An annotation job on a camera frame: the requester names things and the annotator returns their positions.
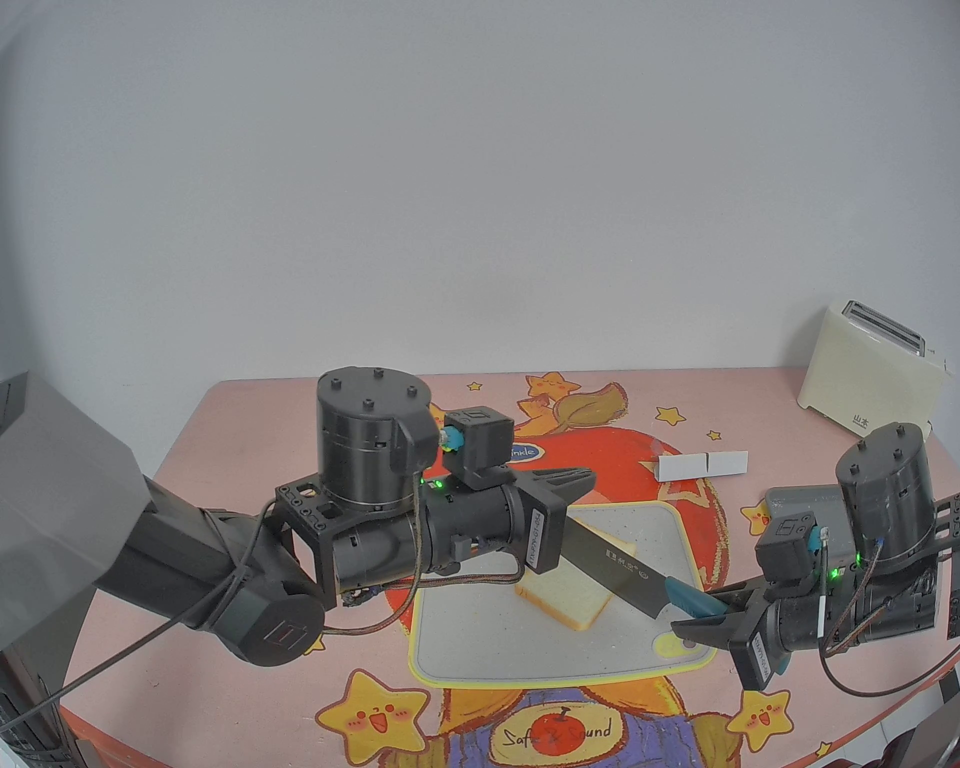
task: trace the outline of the cartoon star face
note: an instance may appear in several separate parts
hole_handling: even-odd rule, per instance
[[[527,395],[536,397],[537,395],[547,395],[551,400],[557,402],[564,399],[571,392],[580,389],[579,384],[567,381],[560,373],[552,371],[543,376],[527,376]]]
[[[740,698],[740,711],[731,719],[727,730],[744,734],[750,751],[759,752],[771,736],[793,731],[793,721],[786,713],[789,702],[788,690],[770,695],[745,690]]]
[[[344,698],[317,712],[317,724],[344,738],[347,761],[364,765],[385,749],[418,753],[426,749],[416,720],[429,694],[393,690],[362,669],[347,681]]]
[[[750,520],[751,536],[760,536],[770,524],[770,510],[765,499],[755,507],[741,507],[740,514]]]

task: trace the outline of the black cable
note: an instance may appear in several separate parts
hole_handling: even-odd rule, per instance
[[[514,555],[514,560],[516,560],[516,571],[513,573],[475,573],[464,576],[443,576],[442,578],[423,579],[420,581],[420,589],[432,587],[455,587],[456,585],[462,584],[516,584],[520,579],[523,578],[523,574],[526,573],[526,565],[517,555]],[[383,585],[383,588],[406,589],[409,586],[409,579],[397,579],[394,582],[388,582],[387,584]]]
[[[880,552],[883,550],[883,539],[876,540],[876,551],[874,556],[870,559],[870,564],[867,565],[867,571],[863,574],[863,579],[860,584],[857,586],[856,590],[853,592],[853,597],[850,598],[850,602],[847,603],[847,607],[843,610],[843,613],[840,614],[840,618],[833,622],[833,626],[830,628],[830,631],[825,635],[828,638],[828,642],[836,634],[836,631],[840,628],[840,625],[843,624],[847,616],[850,615],[850,611],[853,610],[853,606],[856,605],[857,601],[863,597],[864,592],[867,591],[867,585],[870,583],[870,579],[874,575],[874,570],[876,569],[876,564],[880,560]],[[828,645],[826,654],[827,657],[834,656],[837,653],[836,645]]]
[[[900,693],[901,691],[904,691],[907,688],[912,687],[913,685],[916,685],[917,683],[921,683],[923,680],[925,680],[934,672],[936,672],[938,669],[940,669],[940,667],[942,667],[944,664],[950,661],[954,656],[956,656],[958,651],[960,651],[960,645],[955,646],[946,656],[944,656],[942,659],[937,661],[937,663],[935,663],[925,672],[915,677],[913,680],[909,681],[908,683],[898,685],[897,687],[894,687],[894,688],[887,688],[886,690],[871,690],[871,691],[855,690],[854,688],[847,687],[846,685],[841,683],[839,680],[833,677],[833,673],[830,672],[830,669],[827,666],[827,657],[824,656],[823,643],[820,644],[820,665],[824,668],[824,673],[827,675],[828,680],[831,683],[833,683],[836,687],[838,687],[840,690],[842,690],[844,693],[850,694],[851,696],[857,696],[858,698],[861,698],[861,699],[878,699],[882,696],[890,696],[894,693]]]
[[[407,592],[407,596],[403,599],[400,606],[385,619],[376,622],[376,624],[371,624],[369,627],[349,629],[326,627],[323,632],[324,635],[341,635],[347,637],[372,635],[374,632],[379,632],[389,627],[410,608],[410,604],[413,603],[414,597],[417,595],[417,590],[420,588],[420,577],[423,575],[423,523],[420,519],[421,512],[420,483],[417,482],[417,478],[414,478],[414,578],[410,583],[410,591]]]
[[[161,624],[152,632],[149,632],[148,634],[144,635],[137,642],[131,643],[126,648],[117,652],[106,661],[103,661],[97,664],[92,669],[87,670],[79,678],[74,680],[72,683],[65,685],[56,693],[52,693],[49,696],[47,696],[47,698],[45,698],[35,707],[32,707],[28,709],[26,712],[24,712],[23,714],[18,715],[17,717],[14,717],[13,720],[11,720],[10,722],[0,725],[0,733],[6,733],[7,731],[11,731],[12,729],[16,728],[18,725],[21,725],[22,723],[26,722],[34,715],[39,714],[45,708],[49,707],[51,704],[54,704],[55,702],[59,701],[62,697],[66,696],[68,693],[71,693],[72,691],[76,690],[84,683],[87,683],[93,680],[93,678],[95,678],[101,672],[104,672],[110,669],[118,661],[122,661],[130,654],[136,651],[139,651],[147,643],[157,639],[167,630],[172,629],[173,627],[180,624],[182,621],[185,621],[195,612],[204,608],[209,603],[212,603],[225,590],[231,591],[235,589],[236,586],[239,586],[243,582],[243,579],[247,571],[247,563],[250,561],[251,554],[253,553],[253,548],[256,546],[256,541],[260,536],[260,529],[263,527],[263,519],[264,517],[267,516],[267,512],[270,511],[270,508],[274,505],[274,503],[275,503],[274,500],[271,499],[270,501],[268,501],[266,504],[263,505],[263,508],[260,510],[260,514],[256,518],[256,527],[253,529],[253,535],[251,536],[250,541],[247,544],[247,548],[244,550],[243,556],[240,558],[240,562],[238,563],[236,568],[234,568],[233,571],[230,572],[229,576],[227,576],[226,579],[224,579],[220,584],[218,584],[216,587],[211,589],[200,600],[198,600],[196,603],[190,606],[190,608],[178,613],[172,619],[170,619],[164,624]]]

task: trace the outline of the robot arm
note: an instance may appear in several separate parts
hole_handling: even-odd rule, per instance
[[[143,478],[125,446],[33,374],[0,384],[0,650],[91,583],[170,618],[242,566],[182,623],[276,666],[316,641],[342,593],[414,575],[418,544],[423,573],[449,576],[495,550],[556,567],[567,505],[593,472],[514,472],[512,420],[478,407],[440,430],[429,388],[407,373],[340,369],[317,392],[320,471],[276,488],[261,527]],[[449,474],[424,481],[441,444]]]
[[[756,544],[762,575],[710,593],[726,612],[673,623],[679,637],[730,651],[745,689],[762,690],[792,652],[807,649],[823,654],[838,684],[826,667],[834,653],[933,627],[938,561],[947,550],[953,558],[947,637],[958,635],[960,495],[934,501],[920,428],[880,427],[844,454],[836,474],[847,535],[834,530],[835,520],[830,529],[852,538],[855,553],[847,562],[823,565],[813,509],[775,517]]]

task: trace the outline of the label sticker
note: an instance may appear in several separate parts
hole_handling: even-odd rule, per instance
[[[527,543],[527,564],[531,568],[536,568],[540,562],[540,545],[543,544],[543,524],[546,522],[546,516],[540,510],[534,510],[534,516],[530,520],[530,540]]]
[[[756,665],[760,668],[760,676],[766,683],[770,680],[770,660],[767,659],[767,649],[763,647],[763,638],[760,637],[760,633],[754,635],[754,639],[751,640],[750,645],[754,649]]]
[[[533,443],[514,443],[510,451],[511,464],[523,464],[523,462],[533,462],[541,458],[546,453],[543,448]]]

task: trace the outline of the pink tabletop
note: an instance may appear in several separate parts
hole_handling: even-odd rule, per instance
[[[757,369],[425,379],[439,409],[490,405],[516,419],[519,442],[576,460],[567,464],[599,463],[593,499],[659,498],[677,506],[711,586],[758,574],[754,545],[763,517],[755,507],[767,489],[835,482],[836,462],[854,440],[797,405],[803,374]],[[255,514],[275,486],[317,470],[315,387],[315,379],[216,385],[183,428],[157,481],[195,505]],[[684,453],[749,450],[750,469],[712,484],[659,486],[649,454],[660,442]],[[616,460],[604,457],[607,444],[633,446],[629,451],[636,454],[624,460],[625,449],[618,449]],[[935,438],[928,455],[936,495],[960,491],[960,471]],[[622,461],[629,465],[614,465]],[[380,596],[361,608],[338,609],[328,620],[360,625],[389,611]],[[834,659],[835,674],[873,689],[913,677],[950,647],[944,613],[932,631],[869,643]],[[156,616],[98,593],[70,676],[158,623]],[[558,625],[557,631],[568,630]],[[861,700],[836,691],[813,652],[795,654],[783,677],[752,696],[743,695],[725,652],[702,669],[668,678],[559,693],[443,690],[412,675],[408,642],[407,628],[397,623],[373,636],[326,637],[322,651],[260,669],[236,659],[215,637],[177,627],[78,689],[64,705],[114,746],[129,748],[113,764],[134,768],[768,768],[813,762],[904,699]],[[593,753],[581,745],[566,756],[532,752],[529,743],[518,745],[511,753],[516,756],[493,747],[498,724],[549,701],[613,712],[622,719],[623,735],[606,744],[598,733]],[[355,702],[368,708],[395,702],[406,717],[391,721],[383,733],[368,724],[351,729],[347,720],[356,720]],[[318,718],[324,711],[328,715]],[[769,725],[748,728],[757,713]]]

